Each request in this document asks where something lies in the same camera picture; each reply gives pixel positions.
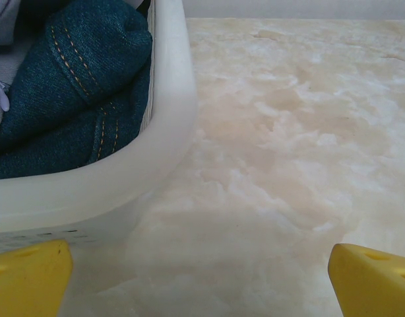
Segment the denim jeans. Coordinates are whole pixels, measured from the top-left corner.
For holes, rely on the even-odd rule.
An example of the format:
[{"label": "denim jeans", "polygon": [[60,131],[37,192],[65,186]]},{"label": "denim jeans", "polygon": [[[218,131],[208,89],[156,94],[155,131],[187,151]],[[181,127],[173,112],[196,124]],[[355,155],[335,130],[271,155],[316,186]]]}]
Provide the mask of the denim jeans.
[{"label": "denim jeans", "polygon": [[150,62],[124,91],[0,155],[0,179],[71,170],[128,145],[139,134],[146,109]]},{"label": "denim jeans", "polygon": [[139,132],[152,37],[123,0],[76,0],[46,22],[9,91],[0,179],[102,159]]}]

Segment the white plastic basket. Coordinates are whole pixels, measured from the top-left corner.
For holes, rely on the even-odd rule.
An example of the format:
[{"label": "white plastic basket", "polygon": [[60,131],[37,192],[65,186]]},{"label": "white plastic basket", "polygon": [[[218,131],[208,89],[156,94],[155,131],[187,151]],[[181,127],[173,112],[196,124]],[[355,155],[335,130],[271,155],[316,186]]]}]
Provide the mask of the white plastic basket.
[{"label": "white plastic basket", "polygon": [[197,93],[182,1],[155,1],[150,28],[152,18],[148,126],[130,145],[94,164],[0,180],[0,252],[55,238],[94,245],[125,236],[137,213],[134,199],[183,158],[197,118]]}]

